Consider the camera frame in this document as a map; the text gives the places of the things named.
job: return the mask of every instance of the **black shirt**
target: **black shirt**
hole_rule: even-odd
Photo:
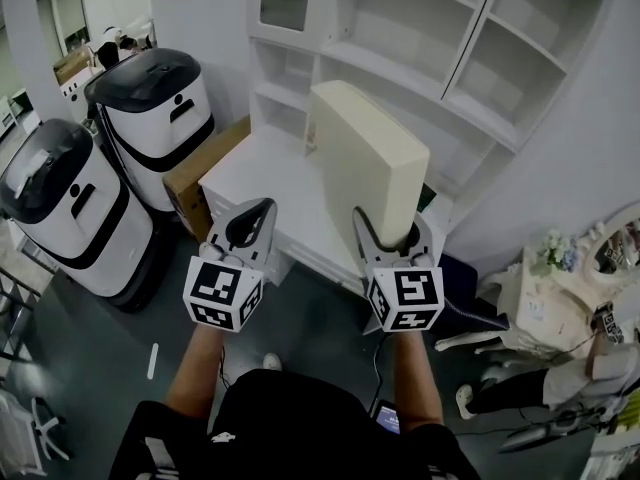
[[[353,395],[292,373],[253,370],[229,388],[213,431],[163,404],[142,402],[110,479],[376,477],[478,479],[454,435],[424,425],[396,435],[373,421]]]

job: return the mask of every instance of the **white robot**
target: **white robot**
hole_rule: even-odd
[[[268,281],[277,205],[247,201],[217,219],[200,256],[191,258],[183,299],[194,322],[239,332]],[[379,245],[362,210],[353,222],[365,262],[365,292],[385,332],[429,329],[444,308],[442,269],[433,265],[432,234],[419,214],[401,254]]]

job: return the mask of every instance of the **black pants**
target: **black pants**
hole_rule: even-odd
[[[500,411],[502,409],[520,409],[522,407],[544,407],[542,386],[549,370],[516,375],[487,388],[467,404],[467,410],[473,414]]]

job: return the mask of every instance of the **black robot lid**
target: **black robot lid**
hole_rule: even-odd
[[[93,148],[91,134],[62,119],[44,122],[0,176],[0,204],[18,222],[36,224],[58,205]]]
[[[152,48],[116,64],[87,87],[94,101],[128,113],[147,112],[173,98],[200,76],[200,64],[184,52]]]

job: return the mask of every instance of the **dark floor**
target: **dark floor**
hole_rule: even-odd
[[[43,294],[26,337],[31,361],[12,365],[6,388],[22,403],[42,396],[68,421],[75,458],[46,465],[52,480],[106,478],[119,441],[140,400],[162,400],[194,324],[182,302],[182,283],[196,244],[181,239],[174,261],[149,306],[139,314],[120,313],[58,274]],[[230,380],[259,367],[267,352],[285,369],[332,382],[368,407],[376,387],[373,352],[380,334],[362,336],[370,315],[367,303],[302,267],[280,288],[269,286],[242,333],[227,340],[225,372]],[[428,343],[432,338],[425,335]],[[151,347],[160,346],[155,377],[147,380]],[[388,342],[380,369],[390,377]],[[462,421],[456,388],[475,380],[487,359],[460,347],[443,353],[429,347],[447,425],[456,433],[515,428],[525,422],[517,411]],[[219,383],[218,402],[224,391]],[[393,400],[386,382],[382,398]],[[530,418],[544,418],[536,410]],[[460,436],[463,450],[484,479],[577,479],[588,456],[590,432],[511,455],[496,450],[505,433]]]

